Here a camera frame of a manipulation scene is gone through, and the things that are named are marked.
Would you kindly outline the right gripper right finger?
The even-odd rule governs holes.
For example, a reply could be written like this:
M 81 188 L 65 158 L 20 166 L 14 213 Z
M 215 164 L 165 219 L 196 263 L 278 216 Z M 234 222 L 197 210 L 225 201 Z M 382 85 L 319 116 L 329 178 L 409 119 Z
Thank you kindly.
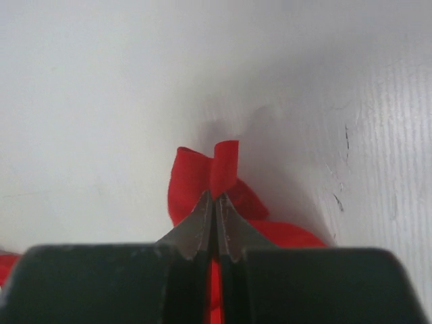
M 223 322 L 270 323 L 277 247 L 240 216 L 226 193 L 215 201 L 215 220 Z

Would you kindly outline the red t shirt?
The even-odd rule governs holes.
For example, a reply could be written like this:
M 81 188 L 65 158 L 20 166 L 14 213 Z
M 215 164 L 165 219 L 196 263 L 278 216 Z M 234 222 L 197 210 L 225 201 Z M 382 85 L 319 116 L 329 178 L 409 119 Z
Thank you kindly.
M 322 248 L 309 231 L 269 221 L 255 192 L 238 177 L 238 142 L 215 145 L 208 157 L 177 150 L 168 188 L 173 228 L 203 192 L 213 199 L 209 323 L 222 323 L 215 201 L 226 193 L 237 212 L 276 247 Z M 2 323 L 163 323 L 165 288 L 173 261 L 154 244 L 62 244 L 35 246 L 22 255 L 1 255 Z

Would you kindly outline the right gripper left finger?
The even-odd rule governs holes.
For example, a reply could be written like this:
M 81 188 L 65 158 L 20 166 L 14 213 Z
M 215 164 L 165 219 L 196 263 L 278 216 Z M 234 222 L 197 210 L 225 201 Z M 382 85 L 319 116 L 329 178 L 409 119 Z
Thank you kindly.
M 205 191 L 192 212 L 157 241 L 173 261 L 165 288 L 163 323 L 209 323 L 213 199 Z

